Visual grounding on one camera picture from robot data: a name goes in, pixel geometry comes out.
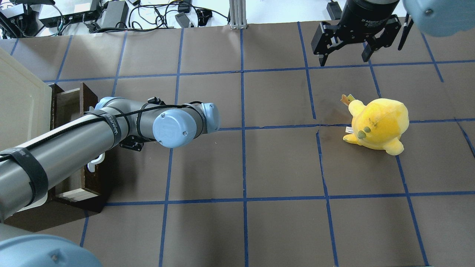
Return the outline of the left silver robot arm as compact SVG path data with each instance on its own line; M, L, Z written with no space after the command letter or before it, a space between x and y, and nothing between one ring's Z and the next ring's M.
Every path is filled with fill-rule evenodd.
M35 234L4 221L118 145L135 140L139 145L158 142L173 149L217 132L220 125L214 103L166 105L153 99L141 103L108 97L78 119L1 151L1 266L102 266L93 253L70 240Z

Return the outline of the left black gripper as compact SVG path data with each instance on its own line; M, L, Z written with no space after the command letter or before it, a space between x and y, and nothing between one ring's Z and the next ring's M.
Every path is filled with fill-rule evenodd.
M141 152L143 150L144 144L147 142L154 142L154 139L141 135L129 135L124 140L119 142L119 147Z

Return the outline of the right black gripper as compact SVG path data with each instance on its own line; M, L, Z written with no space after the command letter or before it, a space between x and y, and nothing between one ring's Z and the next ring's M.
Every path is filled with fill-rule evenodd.
M312 52L318 56L319 65L325 66L328 56L353 41L364 41L361 54L368 62L375 51L390 47L402 25L393 15L398 0L347 0L337 25L320 22L311 41Z

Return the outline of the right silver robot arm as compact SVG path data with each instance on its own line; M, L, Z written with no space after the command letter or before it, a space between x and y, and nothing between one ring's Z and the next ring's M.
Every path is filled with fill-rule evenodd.
M398 0L348 0L336 25L321 22L311 41L312 52L325 66L329 54L349 44L365 43L361 57L368 62L375 51L390 47L399 31L401 50L413 25L424 34L446 37L474 28L473 0L404 0L404 23L394 10Z

